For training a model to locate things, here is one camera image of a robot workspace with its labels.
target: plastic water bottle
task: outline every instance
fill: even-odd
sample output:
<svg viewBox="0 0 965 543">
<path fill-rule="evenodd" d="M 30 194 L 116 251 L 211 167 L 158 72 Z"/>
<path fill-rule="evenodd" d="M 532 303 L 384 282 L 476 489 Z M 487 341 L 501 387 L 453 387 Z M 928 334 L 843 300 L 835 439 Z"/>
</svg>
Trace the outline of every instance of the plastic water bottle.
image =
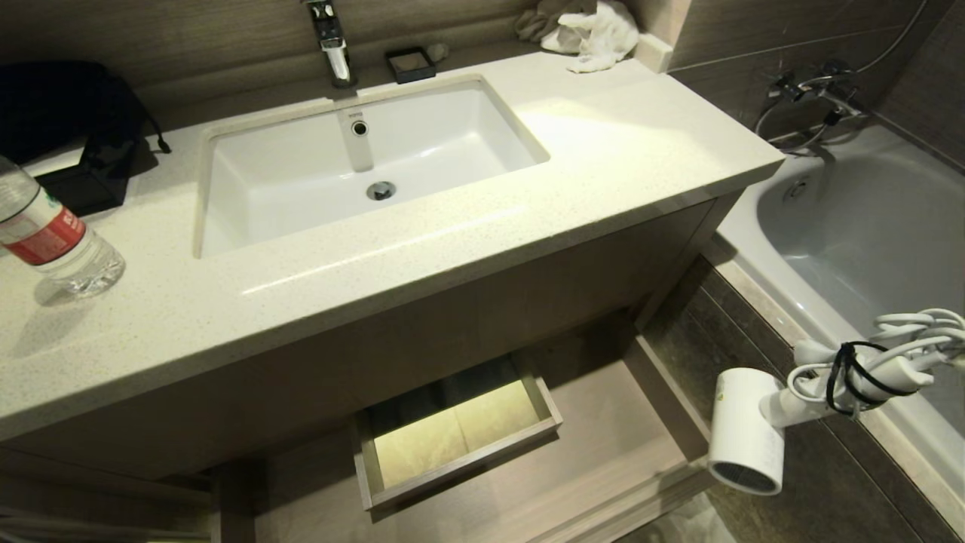
<svg viewBox="0 0 965 543">
<path fill-rule="evenodd" d="M 27 172 L 0 157 L 0 244 L 78 296 L 106 290 L 124 258 Z"/>
</svg>

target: crumpled towel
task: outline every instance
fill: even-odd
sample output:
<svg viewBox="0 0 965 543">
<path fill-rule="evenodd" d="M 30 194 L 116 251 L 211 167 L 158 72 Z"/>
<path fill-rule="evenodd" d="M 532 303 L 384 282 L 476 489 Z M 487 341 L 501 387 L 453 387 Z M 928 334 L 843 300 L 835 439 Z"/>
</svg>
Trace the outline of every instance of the crumpled towel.
<svg viewBox="0 0 965 543">
<path fill-rule="evenodd" d="M 560 15 L 595 13 L 596 0 L 542 0 L 535 10 L 526 10 L 516 20 L 516 36 L 523 42 L 538 43 L 560 27 Z"/>
<path fill-rule="evenodd" d="M 594 13 L 556 14 L 551 10 L 583 7 L 575 1 L 561 4 L 556 0 L 543 0 L 537 7 L 537 14 L 527 17 L 525 21 L 522 17 L 517 21 L 517 33 L 521 38 L 524 35 L 531 39 L 541 36 L 539 45 L 544 49 L 577 55 L 576 62 L 566 67 L 569 71 L 584 73 L 609 70 L 636 47 L 640 32 L 633 15 L 619 0 L 593 1 Z M 544 14 L 548 17 L 546 20 L 541 19 Z"/>
</svg>

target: undermount sink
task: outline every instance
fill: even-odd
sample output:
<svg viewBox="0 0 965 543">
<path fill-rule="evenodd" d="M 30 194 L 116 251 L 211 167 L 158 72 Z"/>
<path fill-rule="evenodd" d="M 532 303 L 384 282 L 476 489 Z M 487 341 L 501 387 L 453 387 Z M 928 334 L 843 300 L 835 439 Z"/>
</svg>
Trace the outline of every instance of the undermount sink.
<svg viewBox="0 0 965 543">
<path fill-rule="evenodd" d="M 481 80 L 219 136 L 201 256 L 549 159 Z"/>
</svg>

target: chrome faucet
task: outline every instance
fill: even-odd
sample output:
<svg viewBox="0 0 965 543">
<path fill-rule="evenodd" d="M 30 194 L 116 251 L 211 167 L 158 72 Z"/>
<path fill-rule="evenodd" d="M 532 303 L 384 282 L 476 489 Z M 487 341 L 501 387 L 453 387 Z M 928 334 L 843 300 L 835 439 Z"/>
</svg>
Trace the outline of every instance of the chrome faucet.
<svg viewBox="0 0 965 543">
<path fill-rule="evenodd" d="M 835 113 L 846 119 L 867 115 L 865 108 L 854 100 L 856 94 L 858 94 L 857 87 L 851 87 L 845 92 L 838 85 L 830 84 L 821 89 L 817 96 L 831 102 L 835 106 Z"/>
<path fill-rule="evenodd" d="M 854 101 L 858 88 L 844 84 L 856 74 L 844 62 L 836 60 L 826 63 L 814 77 L 799 83 L 794 81 L 794 73 L 788 72 L 774 83 L 771 98 L 783 97 L 791 102 L 827 100 L 834 105 L 838 120 L 861 117 L 867 113 Z"/>
<path fill-rule="evenodd" d="M 318 45 L 328 57 L 328 65 L 332 69 L 332 84 L 339 89 L 355 86 L 357 79 L 352 75 L 348 63 L 348 49 L 345 46 L 345 36 L 342 25 L 335 15 L 332 0 L 305 0 L 312 25 L 318 38 Z"/>
</svg>

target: wall tile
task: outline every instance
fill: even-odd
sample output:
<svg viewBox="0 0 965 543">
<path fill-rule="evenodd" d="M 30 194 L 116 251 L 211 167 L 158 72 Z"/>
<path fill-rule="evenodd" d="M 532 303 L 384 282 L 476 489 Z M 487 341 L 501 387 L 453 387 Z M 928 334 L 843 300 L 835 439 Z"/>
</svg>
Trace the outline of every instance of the wall tile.
<svg viewBox="0 0 965 543">
<path fill-rule="evenodd" d="M 953 0 L 931 0 L 922 20 Z M 671 69 L 903 25 L 920 0 L 693 0 Z"/>
<path fill-rule="evenodd" d="M 536 0 L 337 0 L 356 66 L 387 47 L 453 48 L 514 39 L 512 23 Z M 17 0 L 0 16 L 0 64 L 88 60 L 104 64 L 154 104 L 172 105 L 325 77 L 305 7 L 297 0 Z M 187 93 L 164 92 L 185 81 Z M 154 100 L 155 95 L 164 95 Z"/>
<path fill-rule="evenodd" d="M 965 167 L 965 1 L 958 0 L 912 59 L 879 111 Z"/>
<path fill-rule="evenodd" d="M 673 45 L 680 36 L 691 0 L 625 0 L 624 3 L 642 29 Z"/>
<path fill-rule="evenodd" d="M 854 79 L 859 88 L 856 100 L 873 107 L 924 42 L 935 22 L 921 22 L 902 44 L 884 61 Z M 730 58 L 691 68 L 671 71 L 671 75 L 710 101 L 738 122 L 752 127 L 768 103 L 767 91 L 780 74 L 797 71 L 799 77 L 814 73 L 830 59 L 841 59 L 861 67 L 876 58 L 898 36 L 899 29 L 866 32 L 759 53 Z M 819 124 L 830 107 L 822 100 L 780 106 L 768 119 L 768 137 Z"/>
</svg>

